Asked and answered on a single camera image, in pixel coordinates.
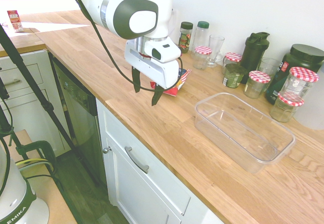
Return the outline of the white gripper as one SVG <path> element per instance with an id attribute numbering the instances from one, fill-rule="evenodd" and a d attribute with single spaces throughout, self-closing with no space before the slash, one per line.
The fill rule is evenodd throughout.
<path id="1" fill-rule="evenodd" d="M 179 64 L 177 58 L 181 51 L 171 39 L 163 41 L 146 41 L 144 58 L 137 51 L 135 40 L 128 40 L 125 47 L 125 59 L 132 66 L 132 80 L 136 93 L 141 90 L 140 72 L 156 82 L 151 105 L 155 106 L 164 89 L 172 87 L 178 80 Z"/>

